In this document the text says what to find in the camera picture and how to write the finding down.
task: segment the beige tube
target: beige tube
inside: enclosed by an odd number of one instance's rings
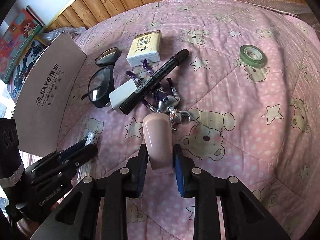
[[[172,134],[169,117],[163,113],[149,114],[143,119],[142,127],[153,174],[173,173]]]

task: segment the white strap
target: white strap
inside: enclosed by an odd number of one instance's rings
[[[10,176],[9,178],[0,179],[0,186],[2,188],[15,186],[17,182],[20,180],[23,171],[24,166],[23,162],[21,161],[19,168],[17,169],[17,171],[14,172],[14,174],[12,174],[12,176]]]

